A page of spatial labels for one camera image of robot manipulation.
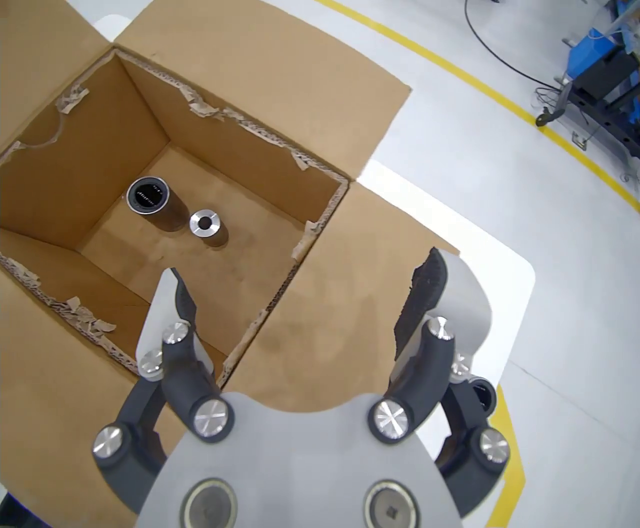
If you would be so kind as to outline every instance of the metal bolt head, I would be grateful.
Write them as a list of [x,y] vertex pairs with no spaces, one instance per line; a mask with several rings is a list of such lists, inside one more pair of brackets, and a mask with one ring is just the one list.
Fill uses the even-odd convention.
[[390,399],[381,400],[373,411],[376,429],[389,440],[399,440],[409,430],[409,420],[400,404]]
[[179,343],[189,333],[189,323],[187,321],[176,321],[167,326],[162,332],[162,340],[167,345]]
[[496,464],[504,464],[511,454],[507,439],[500,431],[492,428],[486,428],[480,434],[480,451],[489,462]]
[[381,481],[365,496],[367,528],[416,528],[418,512],[411,494],[399,483]]
[[451,323],[444,317],[434,317],[427,321],[427,328],[432,335],[443,341],[453,339],[453,329]]
[[157,374],[162,371],[162,349],[150,350],[140,360],[140,370],[145,374]]
[[231,528],[236,523],[236,495],[226,482],[209,479],[186,496],[182,526],[188,528]]
[[98,458],[109,458],[122,446],[122,429],[106,426],[93,441],[93,454]]
[[193,427],[204,438],[216,436],[227,425],[229,408],[221,399],[210,399],[198,407]]

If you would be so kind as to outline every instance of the cardboard box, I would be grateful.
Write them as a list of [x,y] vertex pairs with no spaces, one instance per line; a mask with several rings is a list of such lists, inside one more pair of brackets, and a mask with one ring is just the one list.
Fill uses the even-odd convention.
[[[225,390],[298,411],[384,391],[413,268],[453,249],[353,182],[407,86],[258,0],[155,0],[115,46],[63,0],[10,0],[0,35],[0,481],[16,498],[53,526],[134,523],[90,446],[135,382],[167,267]],[[219,212],[228,245],[135,215],[122,195],[142,175]],[[167,452],[184,433],[168,409],[157,430]]]

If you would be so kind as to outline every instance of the cylinder hole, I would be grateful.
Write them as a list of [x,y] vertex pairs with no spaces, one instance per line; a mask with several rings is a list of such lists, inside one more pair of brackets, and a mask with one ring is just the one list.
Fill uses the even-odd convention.
[[160,205],[164,198],[163,190],[155,184],[146,183],[136,189],[136,203],[140,207],[151,209]]
[[203,216],[202,218],[200,218],[198,220],[198,227],[200,229],[204,229],[207,230],[211,227],[211,225],[213,224],[213,222],[211,221],[211,219],[208,216]]
[[483,411],[485,413],[488,412],[493,404],[493,395],[491,394],[491,391],[482,383],[476,383],[474,385],[474,392],[476,393]]

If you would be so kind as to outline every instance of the yellow floor line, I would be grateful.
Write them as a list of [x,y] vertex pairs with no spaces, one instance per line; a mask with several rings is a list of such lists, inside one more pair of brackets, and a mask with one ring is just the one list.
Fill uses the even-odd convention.
[[496,103],[501,105],[503,108],[509,110],[512,114],[516,115],[524,122],[529,125],[537,128],[540,133],[544,134],[551,141],[553,141],[558,147],[567,151],[571,156],[573,156],[579,163],[584,165],[587,169],[593,172],[598,178],[600,178],[603,182],[605,182],[613,191],[615,191],[624,201],[626,201],[631,207],[633,207],[637,212],[640,212],[640,202],[636,200],[636,198],[625,189],[625,187],[620,184],[615,178],[611,177],[602,167],[597,165],[595,162],[590,160],[586,154],[584,154],[581,150],[575,148],[575,146],[570,142],[564,139],[560,134],[554,132],[549,127],[536,127],[536,118],[533,117],[529,112],[527,112],[523,107],[518,106],[512,100],[507,99],[503,94],[491,88],[487,84],[483,83],[480,79],[474,77],[473,75],[465,72],[463,69],[458,68],[455,64],[449,62],[445,58],[442,58],[440,55],[434,53],[421,46],[417,42],[406,38],[403,35],[400,35],[397,31],[390,29],[375,20],[372,20],[357,11],[354,11],[343,4],[335,2],[333,0],[315,0],[316,2],[341,13],[356,22],[359,22],[363,26],[367,26],[379,34],[384,35],[387,38],[390,38],[394,42],[404,46],[405,48],[417,53],[421,57],[424,57],[428,61],[438,65],[442,69],[448,71],[450,74],[456,76],[461,81],[464,81],[469,86],[473,86],[476,90],[482,92],[487,97],[493,99]]
[[500,385],[498,385],[497,392],[498,404],[495,407],[495,412],[489,419],[489,423],[493,428],[498,429],[507,439],[507,442],[509,442],[511,457],[507,468],[504,470],[504,475],[502,475],[504,487],[500,493],[498,502],[495,503],[495,507],[486,526],[489,528],[506,528],[520,500],[522,490],[524,490],[525,477],[518,442],[516,441],[516,435],[513,431],[513,424],[511,423],[511,416],[509,415],[507,402],[504,399],[504,393]]

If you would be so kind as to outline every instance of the torn cardboard edge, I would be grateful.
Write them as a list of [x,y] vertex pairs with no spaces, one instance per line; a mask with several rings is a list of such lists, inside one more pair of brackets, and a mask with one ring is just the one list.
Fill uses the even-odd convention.
[[0,253],[0,266],[5,268],[14,279],[64,319],[67,324],[75,328],[93,344],[103,348],[111,358],[126,369],[139,375],[137,363],[104,335],[104,332],[115,330],[116,326],[114,324],[97,319],[91,310],[82,306],[78,297],[73,297],[67,302],[61,302],[54,297],[46,295],[41,290],[40,279],[35,273],[29,271],[20,262],[5,257],[2,253]]
[[[234,369],[240,362],[240,359],[242,359],[247,348],[253,341],[253,338],[256,336],[257,332],[264,324],[264,321],[267,319],[271,311],[273,311],[273,309],[276,307],[280,298],[284,295],[284,292],[293,280],[296,272],[298,271],[298,268],[300,267],[300,264],[311,249],[314,241],[321,233],[322,229],[324,229],[324,226],[329,221],[336,207],[342,200],[342,197],[345,195],[349,187],[349,181],[346,177],[341,176],[337,172],[331,170],[329,167],[325,166],[323,163],[320,163],[318,160],[314,159],[306,152],[297,149],[276,134],[273,134],[272,132],[269,132],[256,123],[253,123],[236,110],[233,110],[232,108],[224,108],[221,110],[219,108],[212,107],[211,105],[206,103],[203,100],[202,96],[188,84],[179,81],[166,72],[162,72],[149,65],[148,63],[145,63],[144,61],[141,61],[140,59],[120,49],[112,49],[107,54],[103,55],[103,57],[98,59],[72,83],[71,88],[67,91],[68,95],[63,94],[58,98],[58,100],[56,101],[56,109],[58,110],[60,116],[60,122],[58,125],[58,130],[49,140],[39,145],[27,145],[20,142],[19,140],[14,141],[11,146],[0,155],[0,165],[7,162],[11,155],[18,150],[44,148],[55,143],[63,132],[66,116],[82,101],[83,98],[85,98],[89,94],[89,90],[83,88],[82,84],[87,79],[89,79],[89,77],[91,77],[98,68],[111,61],[116,55],[120,59],[131,62],[137,67],[142,68],[143,70],[152,74],[154,77],[174,86],[184,96],[187,104],[189,105],[189,109],[199,117],[214,118],[219,120],[224,120],[225,118],[232,119],[243,129],[259,137],[260,139],[272,145],[276,145],[277,147],[286,148],[291,153],[291,156],[293,157],[294,161],[301,171],[306,170],[311,166],[318,170],[321,170],[322,172],[327,174],[327,176],[331,177],[333,180],[339,183],[338,188],[329,200],[322,215],[320,215],[320,218],[316,222],[308,221],[306,223],[304,234],[300,242],[292,251],[291,257],[294,260],[294,265],[287,275],[287,278],[284,280],[277,293],[273,296],[272,300],[269,302],[269,305],[264,310],[260,311],[258,317],[249,325],[240,342],[234,347],[231,354],[229,354],[227,359],[224,361],[223,371],[220,373],[218,379],[216,380],[218,386],[220,388],[223,388],[228,379],[231,377]],[[37,275],[28,271],[24,266],[19,264],[19,262],[5,257],[1,253],[0,265],[2,265],[2,267],[5,268],[5,270],[7,270],[9,274],[11,274],[35,297],[37,297],[51,310],[62,317],[70,326],[75,328],[82,336],[87,338],[92,343],[103,348],[111,358],[115,359],[118,363],[123,365],[127,370],[133,372],[137,376],[140,375],[138,372],[137,362],[130,356],[125,354],[119,347],[117,347],[107,337],[104,336],[104,332],[110,331],[108,329],[113,325],[105,323],[100,319],[94,318],[93,314],[88,308],[82,307],[80,305],[78,298],[72,298],[66,303],[62,303],[55,298],[46,295],[46,293],[44,293],[40,288],[40,281]]]

